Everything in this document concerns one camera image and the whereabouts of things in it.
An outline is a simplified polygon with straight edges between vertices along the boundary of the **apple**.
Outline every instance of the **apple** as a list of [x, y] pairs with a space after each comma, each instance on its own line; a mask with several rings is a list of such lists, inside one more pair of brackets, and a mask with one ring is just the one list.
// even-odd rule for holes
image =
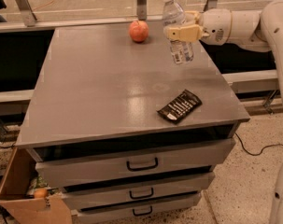
[[34, 195], [35, 198], [46, 198], [49, 195], [49, 193], [46, 189], [41, 188], [41, 189], [36, 189]]
[[133, 21], [129, 28], [130, 37], [135, 42], [143, 42], [149, 36], [149, 27], [145, 21]]

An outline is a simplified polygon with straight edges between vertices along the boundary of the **black panel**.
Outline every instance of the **black panel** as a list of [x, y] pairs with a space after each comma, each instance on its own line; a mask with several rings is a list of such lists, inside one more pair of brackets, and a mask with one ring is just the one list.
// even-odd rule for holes
[[107, 153], [226, 139], [232, 127], [232, 124], [228, 124], [185, 131], [149, 133], [121, 138], [65, 144], [55, 147], [37, 147], [35, 148], [35, 151], [43, 161], [66, 160]]
[[179, 198], [179, 197], [184, 197], [184, 196], [187, 196], [187, 195], [194, 195], [194, 194], [197, 194], [197, 193], [198, 193], [198, 191], [191, 191], [191, 192], [185, 192], [185, 193], [169, 195], [169, 196], [164, 196], [164, 197], [152, 198], [150, 200], [143, 200], [143, 201], [137, 201], [137, 202], [134, 201], [134, 202], [127, 202], [127, 203], [115, 203], [115, 204], [111, 204], [111, 205], [83, 208], [80, 211], [81, 212], [90, 212], [90, 211], [96, 211], [96, 210], [99, 210], [99, 211], [102, 211], [102, 212], [116, 211], [116, 210], [119, 210], [121, 208], [125, 208], [128, 204], [132, 204], [132, 203], [143, 203], [144, 205], [148, 205], [148, 202], [154, 202], [154, 201], [159, 201], [159, 200], [169, 202], [171, 198], [176, 198], [176, 197]]
[[222, 74], [276, 69], [271, 51], [254, 52], [240, 49], [235, 44], [222, 46], [210, 46], [203, 42], [201, 44]]
[[139, 175], [133, 177], [126, 177], [122, 179], [113, 179], [108, 181], [102, 182], [95, 182], [95, 183], [87, 183], [87, 184], [80, 184], [74, 186], [64, 187], [67, 192], [73, 191], [81, 191], [81, 190], [88, 190], [88, 189], [103, 189], [108, 187], [113, 187], [117, 185], [125, 185], [128, 183], [142, 183], [142, 182], [149, 182], [153, 180], [161, 180], [167, 179], [172, 177], [178, 177], [183, 175], [199, 175], [199, 174], [207, 174], [210, 172], [211, 166], [204, 166], [199, 168], [190, 168], [166, 173], [159, 173], [155, 175]]
[[0, 91], [35, 87], [54, 31], [0, 34]]

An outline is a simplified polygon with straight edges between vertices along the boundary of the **cardboard box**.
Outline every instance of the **cardboard box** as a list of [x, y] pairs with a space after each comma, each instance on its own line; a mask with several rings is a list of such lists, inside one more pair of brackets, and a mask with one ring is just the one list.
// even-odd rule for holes
[[35, 161], [25, 149], [14, 147], [0, 183], [0, 205], [21, 224], [71, 224], [71, 212], [60, 195], [49, 196], [48, 204], [44, 198], [26, 198], [34, 175]]

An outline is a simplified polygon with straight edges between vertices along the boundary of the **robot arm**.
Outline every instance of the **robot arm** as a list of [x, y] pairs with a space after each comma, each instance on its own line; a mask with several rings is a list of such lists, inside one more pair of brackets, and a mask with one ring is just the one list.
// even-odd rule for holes
[[283, 163], [275, 184], [269, 224], [283, 224]]
[[230, 11], [214, 8], [204, 13], [187, 12], [183, 25], [164, 28], [168, 39], [207, 45], [234, 43], [257, 52], [271, 50], [276, 61], [279, 89], [283, 104], [283, 0], [268, 4], [263, 11]]

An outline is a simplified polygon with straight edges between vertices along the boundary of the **drawer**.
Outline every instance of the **drawer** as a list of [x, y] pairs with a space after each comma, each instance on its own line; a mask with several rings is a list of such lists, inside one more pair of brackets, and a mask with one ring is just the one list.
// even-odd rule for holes
[[163, 211], [191, 207], [198, 204], [200, 198], [200, 193], [196, 193], [148, 202], [117, 205], [86, 212], [78, 212], [78, 219], [82, 223], [99, 223], [126, 217], [142, 217]]
[[216, 141], [229, 137], [233, 127], [234, 123], [168, 132], [135, 133], [132, 136], [81, 142], [73, 141], [69, 144], [64, 143], [49, 147], [36, 147], [34, 150], [38, 161], [67, 160], [107, 153], [137, 151], [154, 147], [194, 144], [212, 140]]
[[124, 153], [39, 162], [37, 171], [52, 187], [152, 175], [223, 163], [235, 141], [224, 139]]
[[137, 202], [207, 189], [214, 177], [215, 175], [212, 172], [200, 175], [172, 176], [103, 189], [74, 191], [63, 194], [62, 198], [71, 210], [115, 203]]

